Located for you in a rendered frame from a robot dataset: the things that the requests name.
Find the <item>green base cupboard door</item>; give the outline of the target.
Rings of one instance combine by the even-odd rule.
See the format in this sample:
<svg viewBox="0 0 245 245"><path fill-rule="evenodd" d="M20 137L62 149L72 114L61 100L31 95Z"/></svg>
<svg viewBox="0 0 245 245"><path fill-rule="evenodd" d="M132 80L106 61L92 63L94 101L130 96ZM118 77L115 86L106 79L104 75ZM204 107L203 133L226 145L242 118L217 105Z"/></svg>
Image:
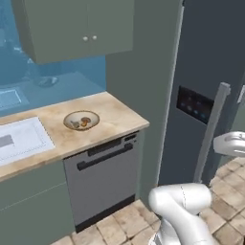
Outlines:
<svg viewBox="0 0 245 245"><path fill-rule="evenodd" d="M0 210L0 245L51 245L74 230L65 183Z"/></svg>

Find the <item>grey dishwasher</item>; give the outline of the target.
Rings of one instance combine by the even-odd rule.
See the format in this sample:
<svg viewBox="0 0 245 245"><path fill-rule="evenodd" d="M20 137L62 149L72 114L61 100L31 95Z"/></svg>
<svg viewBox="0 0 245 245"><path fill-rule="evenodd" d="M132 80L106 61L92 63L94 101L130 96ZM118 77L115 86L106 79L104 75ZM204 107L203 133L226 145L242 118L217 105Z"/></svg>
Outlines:
<svg viewBox="0 0 245 245"><path fill-rule="evenodd" d="M140 132L136 131L63 160L77 233L135 200L139 136ZM133 144L133 148L82 171L78 170L78 163L93 161L126 144Z"/></svg>

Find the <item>dark grey freezer door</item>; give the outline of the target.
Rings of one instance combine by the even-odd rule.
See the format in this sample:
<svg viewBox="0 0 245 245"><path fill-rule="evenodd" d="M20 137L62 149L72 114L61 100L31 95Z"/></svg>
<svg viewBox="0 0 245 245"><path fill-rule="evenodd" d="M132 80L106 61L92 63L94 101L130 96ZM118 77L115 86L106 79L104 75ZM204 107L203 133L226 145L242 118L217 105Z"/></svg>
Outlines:
<svg viewBox="0 0 245 245"><path fill-rule="evenodd" d="M158 184L193 182L219 84L231 85L213 139L231 130L245 84L245 0L185 0ZM221 156L211 145L207 185Z"/></svg>

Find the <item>white sink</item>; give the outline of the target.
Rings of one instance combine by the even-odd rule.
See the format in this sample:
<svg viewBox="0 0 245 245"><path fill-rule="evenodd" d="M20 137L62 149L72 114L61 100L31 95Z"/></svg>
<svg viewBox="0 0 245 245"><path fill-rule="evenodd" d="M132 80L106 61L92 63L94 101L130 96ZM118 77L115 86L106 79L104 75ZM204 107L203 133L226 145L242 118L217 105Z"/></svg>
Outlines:
<svg viewBox="0 0 245 245"><path fill-rule="evenodd" d="M38 117L0 125L0 167L54 148Z"/></svg>

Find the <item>green base cupboard drawer front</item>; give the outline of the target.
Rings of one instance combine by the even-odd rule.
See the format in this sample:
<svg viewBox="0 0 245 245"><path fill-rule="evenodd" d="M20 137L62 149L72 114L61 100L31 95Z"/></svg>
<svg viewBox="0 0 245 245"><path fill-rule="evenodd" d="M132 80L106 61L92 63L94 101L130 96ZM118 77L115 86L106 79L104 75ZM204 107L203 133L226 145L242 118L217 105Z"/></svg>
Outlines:
<svg viewBox="0 0 245 245"><path fill-rule="evenodd" d="M0 182L0 210L66 180L62 161L34 168Z"/></svg>

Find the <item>green wall cupboard door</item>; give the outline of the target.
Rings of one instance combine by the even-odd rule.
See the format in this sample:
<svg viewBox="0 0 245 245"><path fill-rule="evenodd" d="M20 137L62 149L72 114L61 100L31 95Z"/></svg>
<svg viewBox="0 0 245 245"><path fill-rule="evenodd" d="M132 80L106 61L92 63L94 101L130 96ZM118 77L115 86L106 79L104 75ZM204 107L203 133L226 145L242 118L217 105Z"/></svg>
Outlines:
<svg viewBox="0 0 245 245"><path fill-rule="evenodd" d="M37 64L87 56L87 0L25 0L33 53Z"/></svg>
<svg viewBox="0 0 245 245"><path fill-rule="evenodd" d="M103 56L133 48L134 0L88 0L92 54Z"/></svg>

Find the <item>green tall cabinet panel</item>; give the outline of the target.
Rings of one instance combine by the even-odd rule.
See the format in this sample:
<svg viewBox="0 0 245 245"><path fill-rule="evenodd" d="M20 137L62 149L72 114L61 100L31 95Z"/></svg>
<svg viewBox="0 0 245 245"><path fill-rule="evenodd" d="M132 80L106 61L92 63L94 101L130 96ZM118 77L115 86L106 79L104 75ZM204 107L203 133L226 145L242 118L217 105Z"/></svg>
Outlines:
<svg viewBox="0 0 245 245"><path fill-rule="evenodd" d="M106 57L106 90L149 121L141 134L137 198L158 184L183 0L135 0L133 50Z"/></svg>

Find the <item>patterned beige bowl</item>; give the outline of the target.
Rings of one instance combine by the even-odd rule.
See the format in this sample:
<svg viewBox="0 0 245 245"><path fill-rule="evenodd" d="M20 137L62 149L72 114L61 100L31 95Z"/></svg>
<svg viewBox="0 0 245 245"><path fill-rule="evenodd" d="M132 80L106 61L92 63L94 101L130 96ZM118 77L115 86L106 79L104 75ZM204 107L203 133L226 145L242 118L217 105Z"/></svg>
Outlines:
<svg viewBox="0 0 245 245"><path fill-rule="evenodd" d="M64 120L63 124L69 129L76 131L85 131L100 122L100 117L98 114L88 110L75 111L68 114Z"/></svg>

